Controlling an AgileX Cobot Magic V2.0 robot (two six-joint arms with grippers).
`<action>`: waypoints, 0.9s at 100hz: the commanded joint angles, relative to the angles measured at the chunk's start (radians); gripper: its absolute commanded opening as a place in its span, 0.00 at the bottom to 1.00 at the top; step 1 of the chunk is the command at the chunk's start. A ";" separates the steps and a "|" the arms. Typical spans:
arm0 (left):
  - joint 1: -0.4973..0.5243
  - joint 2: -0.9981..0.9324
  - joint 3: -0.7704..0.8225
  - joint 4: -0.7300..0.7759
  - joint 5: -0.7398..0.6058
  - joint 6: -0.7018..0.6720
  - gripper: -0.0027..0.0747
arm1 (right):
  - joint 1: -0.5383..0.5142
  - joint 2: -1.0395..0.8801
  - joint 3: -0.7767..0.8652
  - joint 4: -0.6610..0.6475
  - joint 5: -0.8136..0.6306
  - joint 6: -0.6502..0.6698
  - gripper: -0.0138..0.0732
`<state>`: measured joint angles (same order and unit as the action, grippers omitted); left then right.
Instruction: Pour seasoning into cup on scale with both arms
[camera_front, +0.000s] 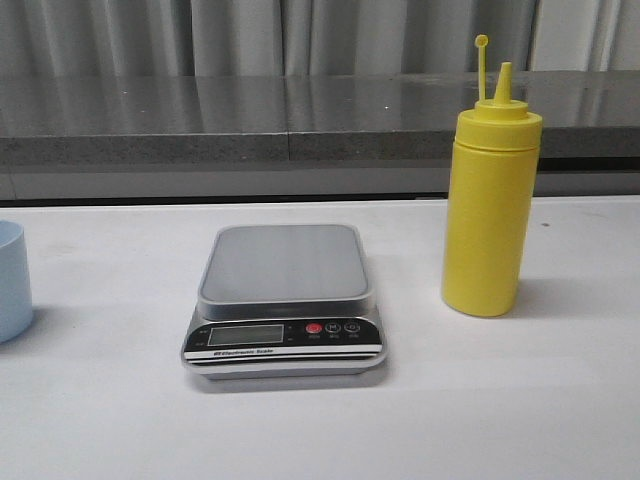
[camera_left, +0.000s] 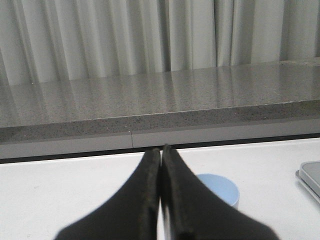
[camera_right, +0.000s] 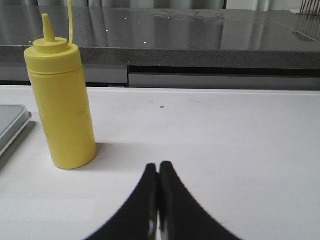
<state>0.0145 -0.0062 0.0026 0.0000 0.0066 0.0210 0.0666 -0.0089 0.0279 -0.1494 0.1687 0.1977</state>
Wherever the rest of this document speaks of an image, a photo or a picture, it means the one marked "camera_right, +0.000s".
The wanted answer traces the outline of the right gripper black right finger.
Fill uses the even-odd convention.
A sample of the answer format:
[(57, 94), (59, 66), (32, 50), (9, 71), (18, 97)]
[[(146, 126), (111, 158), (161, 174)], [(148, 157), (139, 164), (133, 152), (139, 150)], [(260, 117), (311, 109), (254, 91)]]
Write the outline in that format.
[(195, 200), (169, 161), (160, 164), (158, 209), (162, 240), (237, 240)]

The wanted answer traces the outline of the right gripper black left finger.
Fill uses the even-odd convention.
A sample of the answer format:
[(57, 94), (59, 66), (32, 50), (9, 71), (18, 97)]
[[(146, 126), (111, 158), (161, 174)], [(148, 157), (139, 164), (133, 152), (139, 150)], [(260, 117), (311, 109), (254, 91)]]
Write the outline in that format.
[(158, 173), (156, 165), (146, 165), (143, 175), (122, 207), (88, 240), (156, 239)]

